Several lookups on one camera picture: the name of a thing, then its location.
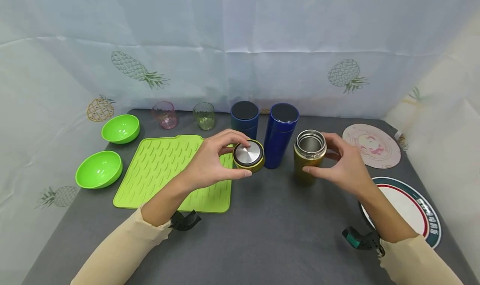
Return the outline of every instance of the hand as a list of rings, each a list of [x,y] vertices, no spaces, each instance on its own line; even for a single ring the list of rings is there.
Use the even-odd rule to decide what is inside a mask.
[[[179,174],[191,191],[209,187],[223,180],[237,180],[252,175],[247,169],[227,169],[221,163],[221,155],[233,152],[229,144],[250,146],[245,134],[227,129],[203,140],[187,167]]]
[[[322,133],[327,148],[325,157],[338,161],[332,168],[324,169],[315,166],[304,166],[303,171],[324,178],[337,184],[341,189],[359,196],[366,189],[372,188],[372,178],[363,163],[360,150],[345,142],[338,134]]]

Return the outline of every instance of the left hand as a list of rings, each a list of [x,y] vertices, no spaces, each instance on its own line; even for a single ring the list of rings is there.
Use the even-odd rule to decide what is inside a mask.
[[[225,168],[219,159],[221,155],[233,152],[234,148],[229,147],[229,144],[241,143],[244,146],[250,146],[247,139],[250,138],[245,134],[231,129],[206,138],[190,163],[178,176],[185,178],[185,185],[191,191],[209,187],[219,181],[251,176],[252,172],[247,169]]]

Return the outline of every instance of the pink plastic cup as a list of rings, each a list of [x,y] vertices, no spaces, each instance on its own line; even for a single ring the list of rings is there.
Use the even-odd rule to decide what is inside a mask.
[[[155,104],[152,107],[152,115],[165,129],[171,129],[177,125],[177,114],[175,114],[173,104],[170,102],[162,101]]]

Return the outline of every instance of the gold insulated container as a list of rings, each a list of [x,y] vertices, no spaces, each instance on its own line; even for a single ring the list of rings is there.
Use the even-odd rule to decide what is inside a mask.
[[[265,163],[265,156],[263,146],[254,139],[247,139],[250,146],[243,146],[237,144],[233,149],[233,162],[239,169],[248,169],[249,171],[257,172],[263,167]]]
[[[294,174],[298,184],[311,186],[315,177],[304,172],[304,166],[320,166],[327,151],[325,137],[319,131],[305,130],[300,132],[293,146]]]

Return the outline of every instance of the dark blue thermos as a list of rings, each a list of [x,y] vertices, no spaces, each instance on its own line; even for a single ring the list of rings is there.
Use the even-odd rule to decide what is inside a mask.
[[[257,139],[258,107],[250,101],[235,103],[230,111],[230,121],[233,130],[237,130]]]
[[[288,103],[277,103],[270,109],[267,133],[263,143],[265,151],[263,166],[266,168],[276,169],[280,166],[299,115],[299,111]]]

